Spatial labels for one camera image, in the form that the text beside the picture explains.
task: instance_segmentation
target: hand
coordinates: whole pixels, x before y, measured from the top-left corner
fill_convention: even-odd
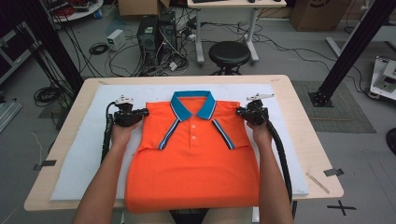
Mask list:
[[[272,135],[265,126],[265,123],[261,125],[254,125],[247,122],[247,126],[253,130],[253,140],[259,147],[271,147]]]
[[[139,123],[132,125],[131,127],[121,127],[120,125],[114,124],[111,131],[111,144],[125,148],[129,140],[131,140],[131,132],[139,126]]]

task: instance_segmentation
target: black stool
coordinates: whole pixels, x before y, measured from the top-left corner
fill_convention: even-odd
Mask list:
[[[209,57],[220,68],[212,76],[241,75],[239,67],[250,59],[250,50],[247,46],[235,41],[222,41],[213,45],[209,50]]]

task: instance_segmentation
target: person's left hand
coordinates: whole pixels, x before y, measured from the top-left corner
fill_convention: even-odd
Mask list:
[[[120,125],[114,124],[111,131],[111,144],[112,146],[125,148],[129,140],[131,140],[131,132],[139,126],[139,123],[132,125],[131,127],[121,127]]]

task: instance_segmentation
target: shirt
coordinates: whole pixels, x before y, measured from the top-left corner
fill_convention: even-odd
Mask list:
[[[238,102],[176,91],[147,103],[141,143],[126,180],[133,213],[259,204],[259,169]]]

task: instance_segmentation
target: black cross mark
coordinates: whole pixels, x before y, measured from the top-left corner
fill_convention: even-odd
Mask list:
[[[343,211],[344,216],[347,215],[345,209],[349,209],[349,210],[358,210],[358,209],[356,209],[356,207],[343,206],[343,204],[341,203],[340,200],[338,200],[338,203],[340,204],[340,206],[327,205],[327,207],[328,207],[328,208],[341,209],[341,211]]]

